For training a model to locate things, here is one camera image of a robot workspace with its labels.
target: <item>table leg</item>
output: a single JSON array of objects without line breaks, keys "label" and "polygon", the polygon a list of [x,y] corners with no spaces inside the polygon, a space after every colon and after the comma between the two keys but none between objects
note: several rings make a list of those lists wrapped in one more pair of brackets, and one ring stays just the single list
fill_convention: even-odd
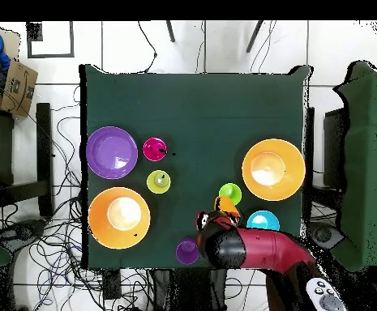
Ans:
[{"label": "table leg", "polygon": [[255,30],[253,31],[253,34],[251,35],[249,45],[247,46],[247,49],[246,49],[247,53],[249,53],[251,51],[251,48],[253,48],[253,44],[255,43],[255,39],[257,37],[257,34],[259,33],[262,23],[263,23],[263,20],[259,20],[257,22]]},{"label": "table leg", "polygon": [[172,30],[172,25],[170,20],[166,20],[166,26],[168,27],[168,33],[169,33],[169,38],[171,39],[171,42],[175,42],[175,37],[174,37],[174,31]]}]

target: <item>metal stand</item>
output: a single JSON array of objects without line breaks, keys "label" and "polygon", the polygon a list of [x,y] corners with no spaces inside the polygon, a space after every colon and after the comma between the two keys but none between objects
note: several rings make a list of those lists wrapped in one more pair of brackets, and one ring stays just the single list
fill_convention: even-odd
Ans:
[{"label": "metal stand", "polygon": [[253,48],[253,44],[255,43],[255,39],[257,37],[257,34],[259,33],[262,23],[263,23],[263,20],[259,20],[257,22],[255,30],[253,31],[253,34],[251,35],[249,45],[247,46],[247,49],[246,49],[247,53],[249,53],[251,51],[251,48]]},{"label": "metal stand", "polygon": [[174,31],[172,31],[172,25],[170,20],[166,20],[166,26],[168,27],[169,38],[171,42],[175,42]]},{"label": "metal stand", "polygon": [[48,103],[36,105],[36,174],[37,181],[0,188],[0,207],[38,197],[40,215],[54,213],[51,196],[51,120]]}]

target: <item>table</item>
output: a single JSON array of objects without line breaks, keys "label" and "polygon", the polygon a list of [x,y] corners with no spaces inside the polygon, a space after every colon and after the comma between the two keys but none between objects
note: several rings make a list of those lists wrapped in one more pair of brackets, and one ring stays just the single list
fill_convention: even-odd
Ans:
[{"label": "table", "polygon": [[[183,237],[196,236],[197,211],[210,211],[226,182],[242,189],[238,208],[245,221],[254,211],[269,210],[278,217],[281,231],[298,236],[301,193],[281,202],[259,199],[244,185],[241,167],[249,148],[263,139],[282,138],[302,146],[302,90],[309,71],[300,66],[289,75],[111,75],[80,66],[83,147],[95,130],[118,126],[139,148],[135,169],[122,179],[106,180],[83,170],[84,199],[89,205],[101,191],[123,186],[144,197],[152,216],[147,236],[129,249],[107,249],[85,232],[88,268],[184,267],[175,249]],[[150,137],[165,140],[169,154],[163,160],[144,157],[141,147]],[[171,177],[165,194],[152,194],[146,186],[156,169]],[[207,263],[199,258],[191,265],[196,266]]]}]

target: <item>bowl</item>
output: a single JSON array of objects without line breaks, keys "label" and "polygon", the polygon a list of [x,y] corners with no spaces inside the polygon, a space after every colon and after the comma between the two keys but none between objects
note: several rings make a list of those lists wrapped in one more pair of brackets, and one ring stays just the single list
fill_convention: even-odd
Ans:
[{"label": "bowl", "polygon": [[166,155],[166,144],[162,139],[151,137],[146,140],[142,147],[145,157],[151,161],[162,160]]},{"label": "bowl", "polygon": [[270,211],[256,211],[247,220],[248,228],[279,230],[279,220]]}]

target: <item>magenta cup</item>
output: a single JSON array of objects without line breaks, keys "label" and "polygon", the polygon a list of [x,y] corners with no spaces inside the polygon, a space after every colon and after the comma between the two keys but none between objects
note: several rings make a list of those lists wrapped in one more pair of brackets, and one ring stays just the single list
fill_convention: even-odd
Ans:
[{"label": "magenta cup", "polygon": [[142,150],[148,160],[159,161],[166,155],[166,144],[160,138],[151,137],[144,143]]},{"label": "magenta cup", "polygon": [[180,263],[184,265],[190,265],[197,261],[198,258],[198,247],[193,238],[186,237],[178,245],[177,250],[175,250],[175,255]]}]

